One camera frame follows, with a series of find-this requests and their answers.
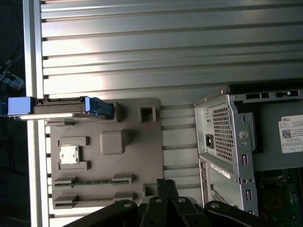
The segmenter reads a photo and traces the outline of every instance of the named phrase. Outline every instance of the cable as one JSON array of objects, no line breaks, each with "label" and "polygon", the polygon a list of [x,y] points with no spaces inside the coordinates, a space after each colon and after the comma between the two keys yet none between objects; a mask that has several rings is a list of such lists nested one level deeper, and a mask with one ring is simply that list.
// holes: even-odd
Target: cable
[{"label": "cable", "polygon": [[15,220],[15,221],[20,221],[20,222],[25,222],[25,223],[30,223],[30,221],[22,220],[22,219],[18,219],[18,218],[14,218],[14,217],[4,217],[4,218],[8,218],[8,219]]},{"label": "cable", "polygon": [[15,60],[13,60],[12,62],[9,63],[9,65],[5,68],[5,70],[3,71],[3,76],[5,76],[6,72],[9,70],[9,68],[15,63],[17,62],[20,58],[22,58],[24,56],[24,53],[22,53],[19,57],[17,57]]},{"label": "cable", "polygon": [[[3,130],[4,137],[6,137],[6,140],[9,140],[8,129],[7,129],[6,123],[4,121],[1,121],[1,127],[2,127],[2,130]],[[12,149],[11,149],[9,144],[6,147],[6,152],[7,152],[7,155],[8,155],[10,168],[12,169],[12,171],[15,171],[16,170],[16,163],[15,163],[15,159],[14,159]]]},{"label": "cable", "polygon": [[12,4],[10,4],[10,3],[7,3],[7,2],[3,2],[3,1],[0,1],[0,4],[3,4],[3,5],[10,5],[10,6],[16,6],[16,7],[22,7],[22,5],[17,5],[17,4],[14,4],[14,3],[12,3]]},{"label": "cable", "polygon": [[17,18],[18,18],[18,21],[19,21],[20,25],[22,26],[22,21],[21,21],[21,19],[20,19],[20,17],[19,17],[19,14],[18,14],[18,12],[17,12],[15,6],[13,5],[13,3],[12,3],[10,0],[7,0],[7,1],[9,2],[9,4],[12,6],[13,10],[15,11],[15,14],[16,14],[16,16],[17,16]]},{"label": "cable", "polygon": [[27,178],[27,176],[24,173],[19,172],[17,170],[12,170],[12,169],[4,167],[4,166],[0,166],[0,171],[8,172],[8,173],[11,173],[11,174],[16,174],[16,175],[23,176],[23,177]]},{"label": "cable", "polygon": [[3,218],[7,218],[7,219],[10,219],[10,220],[21,222],[25,227],[27,227],[27,225],[25,223],[29,223],[30,224],[30,221],[21,220],[21,219],[14,218],[14,217],[3,217]]},{"label": "cable", "polygon": [[19,50],[22,46],[23,46],[23,44],[20,44],[20,45],[16,48],[16,50],[13,52],[13,54],[12,54],[11,57],[9,58],[9,61],[14,59],[16,53],[18,52],[18,50]]}]

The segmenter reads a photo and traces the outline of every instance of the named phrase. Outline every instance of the green circuit board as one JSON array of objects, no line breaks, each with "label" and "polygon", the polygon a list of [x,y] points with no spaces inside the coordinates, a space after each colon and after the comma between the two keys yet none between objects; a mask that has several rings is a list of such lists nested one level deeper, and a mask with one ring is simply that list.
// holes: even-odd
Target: green circuit board
[{"label": "green circuit board", "polygon": [[277,171],[275,177],[260,177],[259,216],[282,227],[300,227],[302,190],[299,169]]}]

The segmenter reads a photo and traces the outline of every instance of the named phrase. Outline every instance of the power supply unit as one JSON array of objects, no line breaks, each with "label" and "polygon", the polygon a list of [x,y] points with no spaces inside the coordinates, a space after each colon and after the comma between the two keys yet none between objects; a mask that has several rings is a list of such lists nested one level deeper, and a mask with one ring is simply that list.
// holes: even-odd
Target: power supply unit
[{"label": "power supply unit", "polygon": [[258,215],[259,188],[282,186],[286,169],[303,166],[301,81],[226,86],[197,102],[195,117],[203,204]]}]

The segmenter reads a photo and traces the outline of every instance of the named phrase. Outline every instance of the barcode sticker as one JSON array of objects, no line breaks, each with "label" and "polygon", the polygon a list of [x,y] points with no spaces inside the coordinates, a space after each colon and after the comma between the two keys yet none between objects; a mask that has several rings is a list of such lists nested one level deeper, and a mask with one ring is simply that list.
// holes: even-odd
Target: barcode sticker
[{"label": "barcode sticker", "polygon": [[210,166],[211,166],[211,168],[213,168],[217,172],[221,173],[223,176],[226,176],[228,179],[231,178],[231,176],[227,172],[225,172],[224,170],[222,170],[221,168],[215,166],[214,164],[210,164]]},{"label": "barcode sticker", "polygon": [[303,115],[282,117],[279,131],[282,153],[303,151]]}]

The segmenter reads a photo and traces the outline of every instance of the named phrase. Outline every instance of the slotted panel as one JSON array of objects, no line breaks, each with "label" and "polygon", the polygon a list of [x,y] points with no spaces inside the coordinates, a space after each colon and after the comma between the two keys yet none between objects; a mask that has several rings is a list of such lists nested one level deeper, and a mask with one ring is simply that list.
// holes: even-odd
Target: slotted panel
[{"label": "slotted panel", "polygon": [[213,200],[229,204],[228,201],[216,189],[214,189],[213,192]]},{"label": "slotted panel", "polygon": [[233,137],[229,109],[226,104],[214,110],[213,122],[216,154],[232,162]]}]

